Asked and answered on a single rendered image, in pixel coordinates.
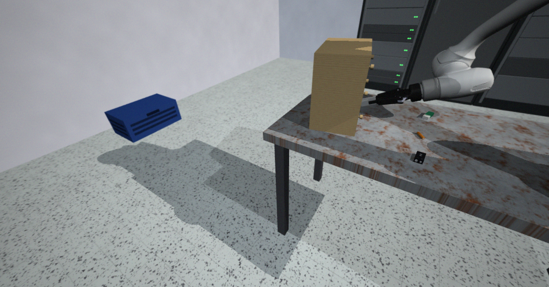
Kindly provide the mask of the small wooden chest of drawers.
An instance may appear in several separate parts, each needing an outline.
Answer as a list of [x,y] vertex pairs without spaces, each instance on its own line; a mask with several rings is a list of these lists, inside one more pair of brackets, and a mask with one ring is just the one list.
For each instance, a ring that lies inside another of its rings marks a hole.
[[310,130],[355,136],[372,39],[328,37],[314,52]]

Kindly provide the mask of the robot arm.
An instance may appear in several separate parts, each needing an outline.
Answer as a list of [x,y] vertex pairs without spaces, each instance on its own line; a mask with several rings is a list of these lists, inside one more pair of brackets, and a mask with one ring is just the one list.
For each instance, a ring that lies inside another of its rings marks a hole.
[[423,101],[458,99],[488,91],[492,70],[470,68],[475,50],[488,37],[549,4],[549,0],[517,0],[484,22],[462,42],[437,54],[431,64],[434,78],[420,82]]

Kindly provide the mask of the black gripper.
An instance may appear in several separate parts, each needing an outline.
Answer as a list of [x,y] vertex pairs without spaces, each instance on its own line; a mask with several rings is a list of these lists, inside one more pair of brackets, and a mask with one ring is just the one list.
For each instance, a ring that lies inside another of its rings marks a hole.
[[[384,97],[383,97],[384,96]],[[409,89],[394,89],[392,91],[382,92],[378,96],[372,96],[362,99],[361,107],[373,104],[403,104],[404,100],[416,102],[422,100],[422,93],[419,83],[409,85]]]

